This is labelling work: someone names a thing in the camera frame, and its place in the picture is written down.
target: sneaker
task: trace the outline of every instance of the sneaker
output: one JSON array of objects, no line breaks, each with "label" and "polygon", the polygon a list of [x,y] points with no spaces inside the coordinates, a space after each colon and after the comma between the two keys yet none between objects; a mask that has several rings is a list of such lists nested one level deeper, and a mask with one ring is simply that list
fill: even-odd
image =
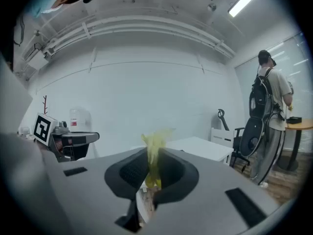
[{"label": "sneaker", "polygon": [[268,183],[262,182],[259,184],[259,187],[266,189],[268,187]]}]

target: face mask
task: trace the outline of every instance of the face mask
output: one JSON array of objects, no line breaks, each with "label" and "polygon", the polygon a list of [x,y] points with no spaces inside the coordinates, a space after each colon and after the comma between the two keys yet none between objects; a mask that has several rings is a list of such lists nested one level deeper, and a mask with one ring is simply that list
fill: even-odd
[{"label": "face mask", "polygon": [[31,0],[26,7],[26,11],[30,12],[34,17],[39,17],[41,13],[50,13],[60,9],[61,6],[51,9],[56,0]]}]

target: table leg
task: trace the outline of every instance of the table leg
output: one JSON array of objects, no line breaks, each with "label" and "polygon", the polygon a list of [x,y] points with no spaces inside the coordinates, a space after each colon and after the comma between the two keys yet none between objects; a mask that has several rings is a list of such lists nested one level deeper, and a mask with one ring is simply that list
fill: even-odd
[{"label": "table leg", "polygon": [[278,166],[281,169],[295,171],[298,168],[298,161],[295,158],[297,157],[298,154],[298,149],[301,141],[301,133],[302,133],[301,130],[297,130],[295,133],[295,140],[291,157],[281,156],[281,158],[279,159]]},{"label": "table leg", "polygon": [[224,165],[228,165],[228,166],[229,166],[229,164],[230,164],[230,160],[231,160],[231,154],[230,154],[230,155],[228,155],[226,158],[224,158],[224,160],[223,160],[223,164],[224,164]]}]

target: black backpack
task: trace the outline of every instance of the black backpack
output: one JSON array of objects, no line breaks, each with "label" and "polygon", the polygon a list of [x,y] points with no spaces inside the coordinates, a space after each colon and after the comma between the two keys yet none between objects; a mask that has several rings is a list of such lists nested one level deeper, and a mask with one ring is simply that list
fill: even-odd
[{"label": "black backpack", "polygon": [[251,156],[259,147],[266,125],[275,108],[268,75],[273,68],[268,68],[265,76],[257,75],[249,97],[250,118],[246,124],[240,142],[240,153]]},{"label": "black backpack", "polygon": [[266,121],[274,106],[273,93],[268,75],[273,68],[268,68],[265,76],[256,76],[249,97],[249,114],[251,118]]}]

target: gray pants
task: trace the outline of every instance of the gray pants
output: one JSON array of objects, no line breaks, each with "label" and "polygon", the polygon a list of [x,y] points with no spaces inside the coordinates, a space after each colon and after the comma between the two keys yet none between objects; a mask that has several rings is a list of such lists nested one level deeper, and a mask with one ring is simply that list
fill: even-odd
[{"label": "gray pants", "polygon": [[251,168],[250,179],[256,184],[267,180],[270,169],[282,151],[285,131],[268,127],[266,135],[264,134],[260,146],[256,150],[256,161]]}]

